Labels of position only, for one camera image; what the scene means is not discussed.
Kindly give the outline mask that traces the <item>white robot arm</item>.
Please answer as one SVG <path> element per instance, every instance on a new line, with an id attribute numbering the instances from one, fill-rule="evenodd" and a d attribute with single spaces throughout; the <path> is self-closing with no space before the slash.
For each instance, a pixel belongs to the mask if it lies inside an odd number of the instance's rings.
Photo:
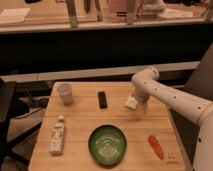
<path id="1" fill-rule="evenodd" d="M 153 96 L 199 126 L 192 168 L 213 171 L 213 101 L 159 83 L 159 76 L 155 67 L 135 73 L 131 78 L 133 96 L 139 102 L 146 102 Z"/>

